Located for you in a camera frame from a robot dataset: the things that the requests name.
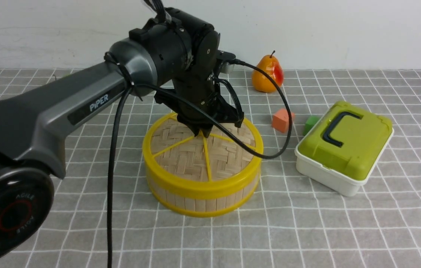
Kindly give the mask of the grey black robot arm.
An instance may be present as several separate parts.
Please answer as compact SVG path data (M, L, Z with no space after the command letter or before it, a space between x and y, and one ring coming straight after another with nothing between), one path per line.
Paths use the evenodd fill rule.
M214 26L173 7L129 31L104 61L0 100L0 258L32 236L54 200L51 175L64 178L65 139L116 100L155 100L194 134L217 123L241 126L240 108L217 80L236 56L219 49Z

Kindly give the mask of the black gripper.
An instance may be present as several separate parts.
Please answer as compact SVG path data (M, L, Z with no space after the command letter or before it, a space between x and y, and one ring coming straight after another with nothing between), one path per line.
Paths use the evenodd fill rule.
M176 95L176 98L157 92L154 100L177 113L178 122L186 125L194 136L203 132L203 136L208 138L215 124L196 109L182 102L183 99L220 124L234 124L237 128L242 126L244 112L239 97L229 81L215 77L213 74L201 78L187 71L173 78L172 83L173 89L166 91Z

